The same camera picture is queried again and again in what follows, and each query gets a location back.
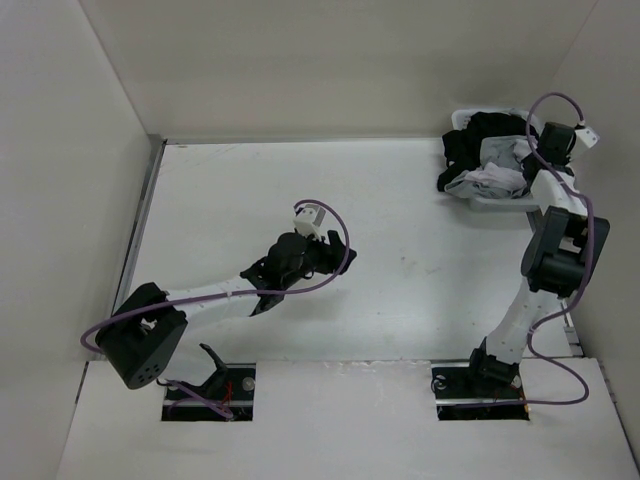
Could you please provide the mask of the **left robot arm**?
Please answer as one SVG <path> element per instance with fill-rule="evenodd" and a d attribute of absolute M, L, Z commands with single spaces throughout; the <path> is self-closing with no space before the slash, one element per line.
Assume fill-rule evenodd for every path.
<path fill-rule="evenodd" d="M 268 312 L 292 288 L 314 275 L 346 272 L 357 253 L 335 230 L 324 237 L 280 235 L 267 254 L 238 276 L 191 290 L 139 286 L 116 311 L 114 323 L 97 330 L 95 344 L 131 389 L 155 380 L 177 381 L 206 399 L 224 387 L 223 363 L 207 339 L 219 321 Z"/>

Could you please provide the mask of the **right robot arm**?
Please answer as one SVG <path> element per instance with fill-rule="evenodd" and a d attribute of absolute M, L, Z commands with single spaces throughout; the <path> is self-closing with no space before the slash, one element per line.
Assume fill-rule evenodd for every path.
<path fill-rule="evenodd" d="M 595 146 L 597 135 L 579 122 L 549 122 L 523 161 L 524 178 L 542 219 L 522 258 L 522 283 L 500 324 L 473 350 L 464 370 L 466 388 L 496 398 L 519 375 L 524 351 L 539 326 L 567 311 L 547 313 L 556 301 L 580 299 L 610 230 L 575 187 L 569 163 Z"/>

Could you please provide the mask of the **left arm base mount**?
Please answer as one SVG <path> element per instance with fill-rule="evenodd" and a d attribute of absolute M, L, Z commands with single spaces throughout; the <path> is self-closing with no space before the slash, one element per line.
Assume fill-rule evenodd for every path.
<path fill-rule="evenodd" d="M 250 422 L 254 414 L 257 365 L 255 363 L 224 362 L 209 346 L 200 343 L 205 358 L 214 365 L 201 385 L 181 381 L 198 396 L 215 403 L 211 409 L 188 392 L 166 380 L 156 384 L 165 389 L 161 420 L 164 422 Z"/>

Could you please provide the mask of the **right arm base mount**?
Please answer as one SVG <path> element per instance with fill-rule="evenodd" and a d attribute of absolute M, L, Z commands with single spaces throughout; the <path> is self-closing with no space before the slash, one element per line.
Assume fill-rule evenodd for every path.
<path fill-rule="evenodd" d="M 501 380 L 472 377 L 465 363 L 441 363 L 431 367 L 431 390 L 436 413 L 442 421 L 498 421 L 530 419 L 522 404 L 524 389 Z"/>

